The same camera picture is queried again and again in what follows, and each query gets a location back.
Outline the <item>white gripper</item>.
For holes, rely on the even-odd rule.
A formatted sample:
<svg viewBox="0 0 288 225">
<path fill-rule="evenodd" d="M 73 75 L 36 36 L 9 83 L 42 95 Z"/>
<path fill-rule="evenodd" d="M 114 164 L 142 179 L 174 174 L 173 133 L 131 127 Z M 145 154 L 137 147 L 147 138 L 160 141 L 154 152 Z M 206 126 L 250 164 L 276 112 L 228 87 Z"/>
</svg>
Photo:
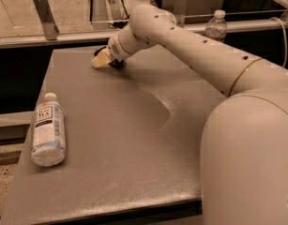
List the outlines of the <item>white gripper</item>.
<svg viewBox="0 0 288 225">
<path fill-rule="evenodd" d="M 112 63 L 114 59 L 123 61 L 152 46 L 151 41 L 137 37 L 127 25 L 109 39 L 107 48 L 94 53 L 91 63 L 94 68 L 101 68 Z"/>
</svg>

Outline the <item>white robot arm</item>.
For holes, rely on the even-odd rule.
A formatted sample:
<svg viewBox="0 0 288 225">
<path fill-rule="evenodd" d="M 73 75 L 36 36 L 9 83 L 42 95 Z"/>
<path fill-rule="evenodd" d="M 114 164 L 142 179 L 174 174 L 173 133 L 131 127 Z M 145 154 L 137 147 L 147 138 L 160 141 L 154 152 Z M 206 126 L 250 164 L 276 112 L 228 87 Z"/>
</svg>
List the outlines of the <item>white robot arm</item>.
<svg viewBox="0 0 288 225">
<path fill-rule="evenodd" d="M 92 64 L 156 44 L 226 97 L 201 139 L 204 225 L 288 225 L 288 69 L 190 32 L 151 5 L 135 7 Z"/>
</svg>

